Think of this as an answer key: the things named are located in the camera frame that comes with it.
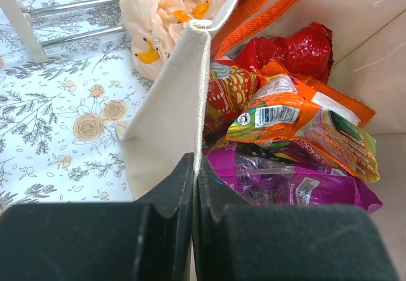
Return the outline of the orange snack packet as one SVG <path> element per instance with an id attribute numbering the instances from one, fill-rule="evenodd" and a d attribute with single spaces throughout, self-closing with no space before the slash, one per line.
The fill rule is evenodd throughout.
<path id="1" fill-rule="evenodd" d="M 228 128 L 227 140 L 267 149 L 293 143 L 321 165 L 369 183 L 380 179 L 376 141 L 363 130 L 375 111 L 312 77 L 289 73 L 276 60 L 258 75 L 260 88 Z"/>

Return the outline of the peach plastic grocery bag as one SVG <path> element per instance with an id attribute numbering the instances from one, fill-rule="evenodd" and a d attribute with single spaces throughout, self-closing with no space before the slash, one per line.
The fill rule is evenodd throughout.
<path id="1" fill-rule="evenodd" d="M 202 20 L 217 29 L 238 0 L 120 0 L 124 26 L 132 37 L 135 69 L 154 81 L 189 22 Z"/>

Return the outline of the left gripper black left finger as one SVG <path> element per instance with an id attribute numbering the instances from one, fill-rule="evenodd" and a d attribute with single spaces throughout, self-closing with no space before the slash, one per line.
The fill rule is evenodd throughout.
<path id="1" fill-rule="evenodd" d="M 1 216 L 2 280 L 188 280 L 193 155 L 134 202 L 25 204 Z"/>

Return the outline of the large red snack bag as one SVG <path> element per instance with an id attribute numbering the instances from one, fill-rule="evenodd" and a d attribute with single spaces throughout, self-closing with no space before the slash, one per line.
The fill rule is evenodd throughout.
<path id="1" fill-rule="evenodd" d="M 254 37 L 235 59 L 210 63 L 203 135 L 224 133 L 260 87 L 259 70 L 276 60 L 292 74 L 327 82 L 333 64 L 330 29 L 311 23 L 293 36 Z"/>

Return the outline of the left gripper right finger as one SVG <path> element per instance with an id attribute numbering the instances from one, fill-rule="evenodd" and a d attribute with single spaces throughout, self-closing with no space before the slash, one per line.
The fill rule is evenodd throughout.
<path id="1" fill-rule="evenodd" d="M 397 280 L 379 232 L 355 206 L 255 206 L 206 158 L 194 183 L 199 280 Z"/>

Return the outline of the purple snack bag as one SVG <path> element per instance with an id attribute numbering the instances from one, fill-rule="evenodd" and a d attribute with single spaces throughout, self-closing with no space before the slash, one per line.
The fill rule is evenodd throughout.
<path id="1" fill-rule="evenodd" d="M 383 206 L 361 179 L 344 170 L 278 158 L 252 143 L 221 139 L 207 159 L 222 183 L 255 205 L 348 204 L 368 213 Z"/>

